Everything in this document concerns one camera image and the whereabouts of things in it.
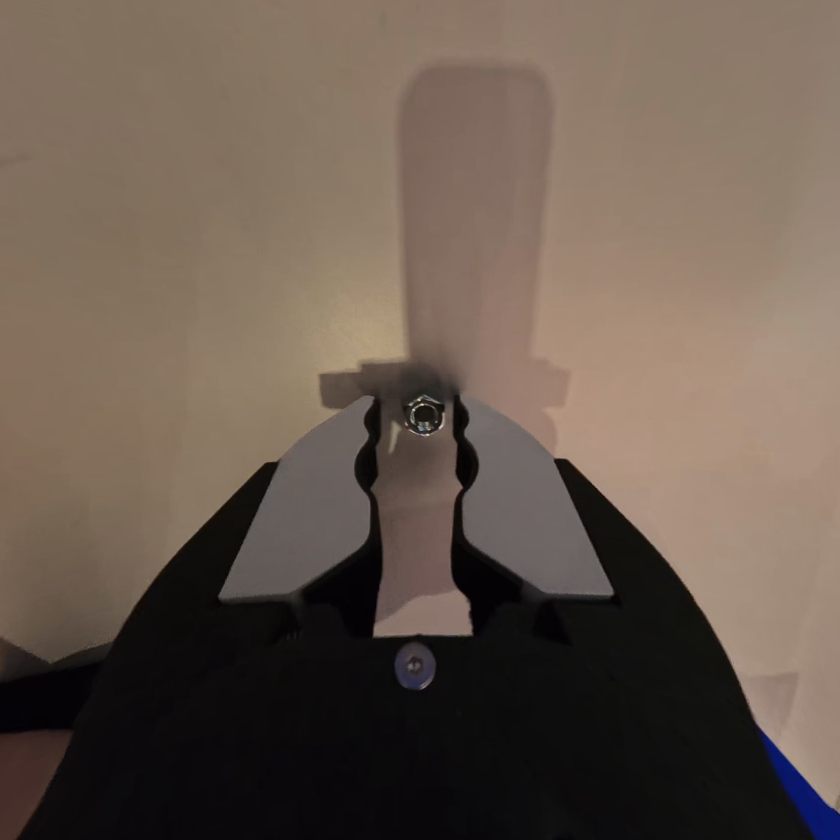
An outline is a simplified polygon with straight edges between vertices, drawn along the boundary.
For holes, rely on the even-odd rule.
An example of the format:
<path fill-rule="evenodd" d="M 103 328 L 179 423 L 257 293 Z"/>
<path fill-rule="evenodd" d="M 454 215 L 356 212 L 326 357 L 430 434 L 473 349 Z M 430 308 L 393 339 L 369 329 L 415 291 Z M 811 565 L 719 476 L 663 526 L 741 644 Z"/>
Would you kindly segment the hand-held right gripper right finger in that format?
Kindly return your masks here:
<path fill-rule="evenodd" d="M 474 634 L 507 606 L 606 604 L 615 591 L 552 454 L 470 395 L 456 397 L 451 569 Z"/>

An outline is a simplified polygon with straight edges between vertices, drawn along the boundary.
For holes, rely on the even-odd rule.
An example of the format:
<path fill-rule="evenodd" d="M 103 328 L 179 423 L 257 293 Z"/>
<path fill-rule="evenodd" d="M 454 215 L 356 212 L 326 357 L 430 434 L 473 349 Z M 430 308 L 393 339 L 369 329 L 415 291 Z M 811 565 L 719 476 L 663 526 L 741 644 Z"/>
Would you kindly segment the steel hex nut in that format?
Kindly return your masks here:
<path fill-rule="evenodd" d="M 428 394 L 416 395 L 403 405 L 405 428 L 419 437 L 430 437 L 445 425 L 445 402 Z"/>

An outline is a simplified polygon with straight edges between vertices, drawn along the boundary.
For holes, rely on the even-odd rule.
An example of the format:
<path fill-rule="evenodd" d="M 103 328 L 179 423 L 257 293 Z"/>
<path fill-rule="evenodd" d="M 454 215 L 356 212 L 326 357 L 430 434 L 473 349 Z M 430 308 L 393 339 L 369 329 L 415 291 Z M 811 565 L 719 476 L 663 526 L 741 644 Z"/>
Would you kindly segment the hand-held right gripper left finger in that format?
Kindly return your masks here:
<path fill-rule="evenodd" d="M 335 609 L 350 634 L 371 634 L 382 581 L 377 477 L 379 402 L 352 402 L 279 459 L 218 594 L 226 605 Z"/>

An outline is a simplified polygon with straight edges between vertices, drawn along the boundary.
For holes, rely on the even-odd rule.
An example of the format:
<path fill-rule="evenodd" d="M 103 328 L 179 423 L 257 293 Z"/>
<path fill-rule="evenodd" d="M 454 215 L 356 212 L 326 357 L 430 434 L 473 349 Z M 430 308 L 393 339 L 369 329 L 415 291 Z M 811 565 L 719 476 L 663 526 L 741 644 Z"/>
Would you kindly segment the blue plastic bin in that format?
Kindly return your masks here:
<path fill-rule="evenodd" d="M 785 792 L 794 804 L 815 839 L 839 838 L 839 813 L 811 787 L 805 777 L 783 755 L 769 736 L 759 729 L 763 745 L 769 754 Z"/>

